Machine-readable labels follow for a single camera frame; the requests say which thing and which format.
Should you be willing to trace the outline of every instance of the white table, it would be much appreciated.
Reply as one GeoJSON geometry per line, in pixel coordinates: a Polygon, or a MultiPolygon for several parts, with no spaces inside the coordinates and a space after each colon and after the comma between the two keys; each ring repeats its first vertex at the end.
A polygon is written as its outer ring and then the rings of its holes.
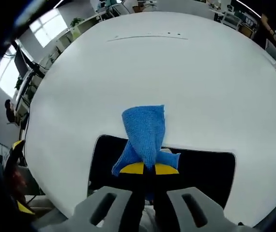
{"type": "Polygon", "coordinates": [[[163,145],[235,154],[225,216],[254,226],[276,206],[276,70],[267,57],[239,32],[193,15],[99,23],[60,55],[32,100],[30,171],[70,217],[86,198],[96,139],[127,137],[125,109],[164,104],[163,145]]]}

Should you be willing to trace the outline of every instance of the blue cloth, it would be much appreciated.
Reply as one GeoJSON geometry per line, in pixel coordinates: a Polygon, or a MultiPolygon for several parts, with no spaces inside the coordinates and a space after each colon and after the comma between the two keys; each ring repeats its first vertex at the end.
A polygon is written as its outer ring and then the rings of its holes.
{"type": "Polygon", "coordinates": [[[125,110],[122,118],[128,142],[112,168],[113,175],[118,176],[123,167],[137,162],[148,169],[155,163],[178,168],[180,154],[160,151],[165,134],[164,105],[133,107],[125,110]]]}

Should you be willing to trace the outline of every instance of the white wall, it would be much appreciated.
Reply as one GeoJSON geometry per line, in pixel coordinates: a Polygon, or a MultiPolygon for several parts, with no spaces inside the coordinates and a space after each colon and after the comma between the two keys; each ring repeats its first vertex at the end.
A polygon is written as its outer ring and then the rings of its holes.
{"type": "MultiPolygon", "coordinates": [[[[68,27],[76,17],[85,19],[95,14],[90,0],[75,0],[58,9],[68,27]]],[[[26,30],[19,40],[35,62],[41,61],[50,54],[55,46],[55,40],[52,40],[45,47],[42,47],[31,29],[26,30]]]]}
{"type": "Polygon", "coordinates": [[[0,143],[11,147],[18,140],[20,128],[13,124],[7,125],[8,119],[4,107],[7,99],[11,98],[0,88],[0,143]]]}

